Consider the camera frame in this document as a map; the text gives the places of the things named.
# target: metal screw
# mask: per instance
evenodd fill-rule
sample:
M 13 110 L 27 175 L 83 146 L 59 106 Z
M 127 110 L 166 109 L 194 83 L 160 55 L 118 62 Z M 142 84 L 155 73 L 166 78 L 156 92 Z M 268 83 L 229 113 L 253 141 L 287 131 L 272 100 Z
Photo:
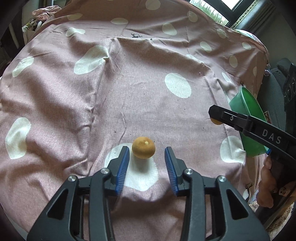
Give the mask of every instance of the metal screw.
M 69 182 L 74 182 L 76 180 L 76 176 L 69 176 L 68 181 Z
M 193 170 L 190 169 L 190 168 L 187 168 L 184 170 L 184 172 L 187 174 L 187 175 L 191 175 L 193 173 Z
M 101 173 L 103 173 L 103 174 L 107 174 L 107 173 L 109 173 L 109 169 L 108 168 L 102 168 L 101 169 Z
M 223 183 L 223 182 L 226 181 L 226 177 L 225 176 L 219 176 L 218 180 Z

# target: human hand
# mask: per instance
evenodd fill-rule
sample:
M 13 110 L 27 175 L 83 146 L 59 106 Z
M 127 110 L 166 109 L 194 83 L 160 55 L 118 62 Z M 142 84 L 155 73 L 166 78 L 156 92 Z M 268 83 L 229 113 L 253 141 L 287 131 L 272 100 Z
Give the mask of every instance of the human hand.
M 296 181 L 290 182 L 280 190 L 276 187 L 276 180 L 271 174 L 272 159 L 268 156 L 264 160 L 264 166 L 261 169 L 261 181 L 259 182 L 259 190 L 256 195 L 257 203 L 262 207 L 272 208 L 274 205 L 271 193 L 279 193 L 281 196 L 287 196 L 294 187 Z

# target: orange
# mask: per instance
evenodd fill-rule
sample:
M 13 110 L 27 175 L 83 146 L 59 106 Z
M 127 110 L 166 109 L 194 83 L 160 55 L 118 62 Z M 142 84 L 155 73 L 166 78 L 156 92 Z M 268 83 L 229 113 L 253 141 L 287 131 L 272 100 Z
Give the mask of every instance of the orange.
M 215 125 L 221 125 L 222 124 L 222 122 L 220 122 L 220 121 L 218 121 L 218 120 L 215 120 L 215 119 L 213 119 L 213 118 L 210 118 L 211 119 L 211 121 L 215 124 Z
M 133 154 L 140 159 L 148 159 L 155 153 L 154 142 L 148 137 L 138 137 L 131 147 Z

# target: green plastic container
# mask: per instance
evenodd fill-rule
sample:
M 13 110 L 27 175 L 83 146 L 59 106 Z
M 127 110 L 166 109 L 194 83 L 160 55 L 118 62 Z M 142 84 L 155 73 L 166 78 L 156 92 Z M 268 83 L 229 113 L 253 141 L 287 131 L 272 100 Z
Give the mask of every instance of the green plastic container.
M 239 93 L 230 101 L 229 105 L 231 110 L 234 112 L 244 115 L 252 115 L 266 122 L 263 111 L 261 110 L 257 100 L 245 87 L 240 89 Z M 253 157 L 261 155 L 268 150 L 267 147 L 245 136 L 244 134 L 240 133 L 240 136 L 247 156 Z

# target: white polka dot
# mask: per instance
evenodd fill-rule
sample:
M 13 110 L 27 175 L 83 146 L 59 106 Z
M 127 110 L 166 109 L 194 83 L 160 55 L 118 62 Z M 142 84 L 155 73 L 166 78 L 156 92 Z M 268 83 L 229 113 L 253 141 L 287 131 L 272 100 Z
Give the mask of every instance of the white polka dot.
M 253 75 L 256 76 L 257 75 L 257 67 L 253 68 Z
M 191 54 L 187 54 L 186 55 L 188 58 L 191 58 L 191 59 L 194 59 L 194 60 L 196 60 L 197 62 L 199 62 L 199 63 L 203 63 L 202 61 L 200 61 L 200 60 L 198 60 L 197 58 L 195 58 L 193 55 L 191 55 Z
M 226 137 L 220 147 L 220 156 L 226 163 L 242 163 L 246 161 L 242 141 L 236 136 Z
M 18 159 L 26 154 L 26 137 L 30 129 L 31 123 L 25 117 L 18 118 L 12 124 L 5 138 L 5 146 L 10 159 Z
M 224 78 L 227 82 L 233 84 L 232 80 L 231 80 L 231 79 L 230 79 L 225 73 L 222 72 L 222 76 L 223 76 L 223 78 Z
M 81 13 L 74 13 L 74 14 L 70 14 L 70 15 L 67 15 L 67 18 L 71 21 L 73 20 L 77 20 L 79 18 L 81 18 L 83 16 L 83 14 Z
M 84 29 L 79 29 L 79 28 L 69 28 L 66 32 L 66 36 L 69 37 L 74 33 L 78 33 L 78 34 L 85 34 L 85 30 Z
M 26 58 L 23 58 L 15 67 L 15 69 L 12 71 L 12 76 L 16 77 L 18 76 L 25 68 L 29 67 L 34 62 L 34 57 L 29 56 Z
M 242 198 L 246 200 L 249 197 L 248 190 L 246 189 L 242 195 Z
M 191 87 L 188 81 L 179 74 L 170 73 L 165 77 L 167 88 L 180 98 L 188 98 L 191 96 Z
M 211 46 L 206 42 L 200 42 L 200 46 L 204 49 L 204 51 L 210 53 L 212 52 Z
M 247 42 L 243 42 L 243 43 L 242 43 L 242 46 L 243 46 L 245 49 L 247 49 L 247 50 L 251 50 L 251 49 L 252 49 L 251 45 L 250 45 L 249 43 L 247 43 Z
M 113 24 L 128 24 L 128 21 L 125 18 L 114 18 L 111 20 Z
M 225 95 L 225 97 L 227 99 L 227 102 L 229 103 L 230 102 L 230 98 L 228 97 L 228 94 L 226 93 L 226 91 L 223 91 L 223 92 L 224 92 L 224 95 Z
M 132 143 L 124 143 L 114 147 L 108 153 L 104 167 L 107 167 L 112 159 L 118 157 L 123 146 L 127 146 L 130 149 L 130 161 L 124 185 L 138 191 L 147 191 L 157 182 L 158 170 L 153 157 L 143 160 L 134 156 L 131 150 Z
M 105 63 L 105 59 L 107 58 L 109 58 L 108 49 L 105 46 L 96 45 L 90 48 L 86 54 L 75 63 L 74 73 L 89 73 L 99 65 Z
M 231 67 L 236 68 L 237 67 L 237 58 L 234 55 L 230 56 L 229 63 L 231 65 Z
M 225 39 L 226 38 L 226 33 L 223 29 L 217 29 L 217 34 L 219 35 L 220 38 Z
M 194 12 L 192 12 L 192 11 L 189 11 L 187 13 L 187 17 L 189 18 L 189 21 L 190 22 L 193 22 L 193 23 L 195 23 L 198 20 L 197 15 Z
M 146 1 L 146 8 L 148 10 L 156 10 L 160 8 L 160 1 L 159 0 L 147 0 Z
M 176 35 L 177 31 L 171 23 L 165 23 L 163 25 L 163 32 L 168 35 Z

